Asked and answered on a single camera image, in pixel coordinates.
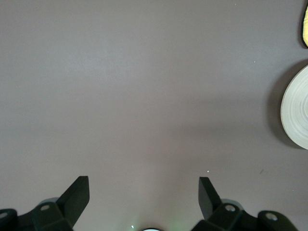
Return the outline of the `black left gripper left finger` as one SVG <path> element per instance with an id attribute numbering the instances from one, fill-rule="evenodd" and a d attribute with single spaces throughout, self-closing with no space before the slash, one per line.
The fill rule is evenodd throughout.
<path id="1" fill-rule="evenodd" d="M 36 231 L 72 231 L 90 200 L 89 177 L 79 176 L 55 201 L 32 210 Z"/>

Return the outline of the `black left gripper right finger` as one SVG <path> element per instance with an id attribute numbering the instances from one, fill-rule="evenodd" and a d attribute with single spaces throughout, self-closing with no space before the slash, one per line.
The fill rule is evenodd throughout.
<path id="1" fill-rule="evenodd" d="M 221 199 L 208 177 L 200 177 L 198 202 L 203 219 L 193 231 L 257 231 L 257 218 L 249 215 L 240 203 Z"/>

